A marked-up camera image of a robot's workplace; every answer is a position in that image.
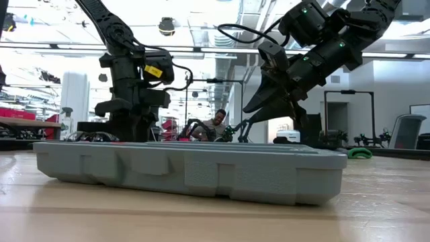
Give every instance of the white column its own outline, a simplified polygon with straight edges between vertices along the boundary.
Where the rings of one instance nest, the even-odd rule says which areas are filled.
[[[78,122],[88,121],[89,111],[89,80],[83,71],[65,71],[62,78],[61,107],[73,109],[73,131]]]

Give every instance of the gray plastic case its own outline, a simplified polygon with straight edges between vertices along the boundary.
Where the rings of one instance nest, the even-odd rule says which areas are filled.
[[[105,184],[270,204],[324,204],[339,194],[347,156],[304,145],[34,143],[38,169]]]

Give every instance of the desk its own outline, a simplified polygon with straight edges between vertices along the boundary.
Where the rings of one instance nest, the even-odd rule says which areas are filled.
[[[61,124],[59,123],[6,117],[0,117],[0,122],[8,124],[14,128],[53,128],[55,139],[60,139]]]
[[[68,184],[0,153],[0,241],[429,241],[430,162],[350,161],[328,204],[274,206]]]

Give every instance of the whiteboard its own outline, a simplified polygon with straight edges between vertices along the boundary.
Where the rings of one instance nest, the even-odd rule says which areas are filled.
[[[411,114],[425,116],[427,119],[423,121],[419,134],[430,133],[430,104],[412,105]]]

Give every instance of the dark hair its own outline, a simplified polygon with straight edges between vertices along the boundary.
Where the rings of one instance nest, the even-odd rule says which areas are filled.
[[[219,113],[221,113],[222,115],[224,115],[224,116],[226,116],[227,115],[227,113],[226,113],[226,110],[223,110],[223,109],[220,109],[220,110],[218,110],[218,111],[216,111],[216,115],[217,114],[219,114]]]

